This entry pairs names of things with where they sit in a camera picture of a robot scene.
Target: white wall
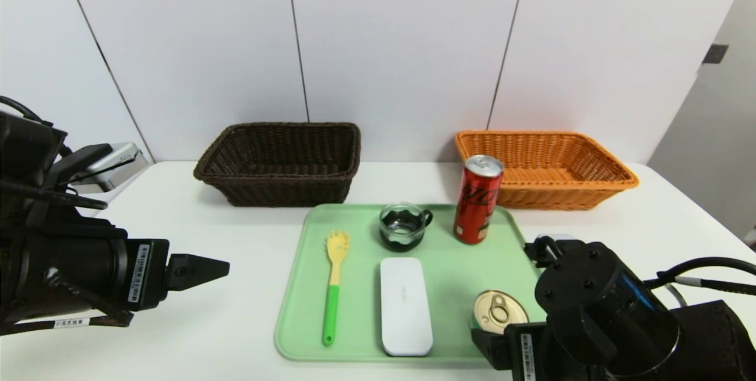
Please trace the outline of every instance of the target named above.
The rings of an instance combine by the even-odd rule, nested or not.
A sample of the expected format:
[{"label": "white wall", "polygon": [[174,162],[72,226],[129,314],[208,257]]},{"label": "white wall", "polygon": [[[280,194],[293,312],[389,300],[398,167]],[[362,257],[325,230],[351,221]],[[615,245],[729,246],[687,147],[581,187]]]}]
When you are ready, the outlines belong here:
[{"label": "white wall", "polygon": [[310,120],[354,122],[367,161],[457,160],[484,129],[516,0],[294,0]]},{"label": "white wall", "polygon": [[76,0],[0,0],[0,94],[67,131],[73,150],[135,142],[146,152]]},{"label": "white wall", "polygon": [[645,162],[732,0],[520,0],[489,128],[570,130]]},{"label": "white wall", "polygon": [[735,0],[650,166],[743,238],[756,224],[756,0]]},{"label": "white wall", "polygon": [[81,0],[156,160],[233,123],[305,122],[291,0]]},{"label": "white wall", "polygon": [[353,121],[363,160],[467,128],[565,129],[646,161],[732,0],[81,0],[158,160],[227,125]]}]

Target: orange wicker basket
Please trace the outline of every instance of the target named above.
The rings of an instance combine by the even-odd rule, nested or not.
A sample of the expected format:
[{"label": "orange wicker basket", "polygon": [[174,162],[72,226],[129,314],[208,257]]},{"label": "orange wicker basket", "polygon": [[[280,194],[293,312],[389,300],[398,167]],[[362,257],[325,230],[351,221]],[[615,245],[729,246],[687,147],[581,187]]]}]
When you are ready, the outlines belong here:
[{"label": "orange wicker basket", "polygon": [[462,160],[491,155],[504,163],[497,203],[511,209],[586,210],[639,184],[593,139],[568,131],[462,131]]}]

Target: glass cup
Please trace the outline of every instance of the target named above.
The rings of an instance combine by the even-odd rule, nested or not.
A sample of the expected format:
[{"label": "glass cup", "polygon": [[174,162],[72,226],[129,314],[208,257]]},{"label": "glass cup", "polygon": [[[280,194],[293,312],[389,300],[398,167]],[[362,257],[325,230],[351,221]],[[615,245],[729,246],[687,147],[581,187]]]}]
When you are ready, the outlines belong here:
[{"label": "glass cup", "polygon": [[433,213],[410,203],[393,203],[383,207],[378,227],[383,244],[397,252],[407,252],[421,243]]}]

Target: soda can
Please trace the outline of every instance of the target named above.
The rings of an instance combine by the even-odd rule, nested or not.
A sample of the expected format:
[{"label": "soda can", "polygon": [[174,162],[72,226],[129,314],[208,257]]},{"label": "soda can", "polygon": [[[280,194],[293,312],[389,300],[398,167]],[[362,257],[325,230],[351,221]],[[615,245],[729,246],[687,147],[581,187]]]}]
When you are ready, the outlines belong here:
[{"label": "soda can", "polygon": [[481,292],[472,307],[472,326],[489,333],[504,333],[509,324],[527,324],[527,313],[517,300],[501,291]]},{"label": "soda can", "polygon": [[488,155],[473,155],[465,161],[460,200],[454,217],[454,235],[467,244],[480,243],[496,208],[504,165]]}]

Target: table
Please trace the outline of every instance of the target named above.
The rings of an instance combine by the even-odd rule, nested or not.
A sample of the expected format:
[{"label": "table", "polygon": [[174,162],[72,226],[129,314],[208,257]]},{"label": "table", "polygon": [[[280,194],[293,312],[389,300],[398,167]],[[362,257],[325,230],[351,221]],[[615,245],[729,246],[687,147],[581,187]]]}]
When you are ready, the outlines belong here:
[{"label": "table", "polygon": [[[168,238],[171,252],[227,260],[230,275],[184,292],[170,292],[154,310],[137,313],[127,329],[89,327],[6,336],[0,341],[2,381],[224,381],[249,379],[511,379],[483,365],[469,367],[289,362],[273,331],[302,222],[308,209],[235,208],[192,177],[194,162],[151,166],[100,213],[132,238]],[[756,263],[756,254],[697,204],[644,165],[640,177],[591,211],[512,211],[527,239],[570,233],[602,241],[641,279],[689,258],[723,255]],[[453,203],[461,165],[365,162],[348,203]],[[729,281],[753,276],[729,269],[694,272]],[[689,303],[724,298],[756,338],[756,298],[679,287]],[[663,289],[658,295],[676,306]]]}]

